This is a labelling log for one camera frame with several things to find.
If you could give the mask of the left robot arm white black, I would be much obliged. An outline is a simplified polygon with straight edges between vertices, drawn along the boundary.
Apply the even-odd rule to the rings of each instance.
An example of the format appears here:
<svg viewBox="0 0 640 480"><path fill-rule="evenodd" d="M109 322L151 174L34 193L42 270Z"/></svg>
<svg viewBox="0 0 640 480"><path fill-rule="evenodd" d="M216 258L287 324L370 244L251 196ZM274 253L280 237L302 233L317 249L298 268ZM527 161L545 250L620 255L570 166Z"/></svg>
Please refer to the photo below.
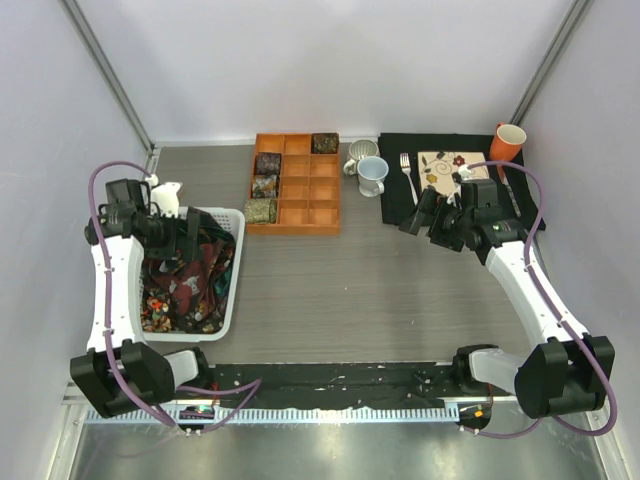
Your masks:
<svg viewBox="0 0 640 480"><path fill-rule="evenodd" d="M141 267L145 252L173 259L180 247L195 251L195 218L188 215L180 240L178 182L122 179L106 184L107 203L90 207L85 236L96 272L94 324L87 351L70 362L70 375L104 418L143 410L171 426L162 409L179 387L205 397L213 375L197 347L161 355L149 347L141 326Z"/></svg>

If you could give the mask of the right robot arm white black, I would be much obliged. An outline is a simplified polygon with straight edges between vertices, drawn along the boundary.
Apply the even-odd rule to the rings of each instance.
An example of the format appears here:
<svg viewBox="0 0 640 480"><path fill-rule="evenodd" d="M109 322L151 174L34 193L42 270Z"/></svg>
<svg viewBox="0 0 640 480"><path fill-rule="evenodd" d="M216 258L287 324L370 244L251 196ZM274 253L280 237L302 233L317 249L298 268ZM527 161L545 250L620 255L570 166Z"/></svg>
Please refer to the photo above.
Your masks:
<svg viewBox="0 0 640 480"><path fill-rule="evenodd" d="M526 231L502 209L495 182L467 180L460 187L452 199L425 189L400 229L415 235L427 227L431 243L474 252L513 305L531 352L522 359L493 345L461 347L453 386L472 395L490 384L514 395L532 419L601 409L609 397L603 382L611 375L613 345L591 335L536 270Z"/></svg>

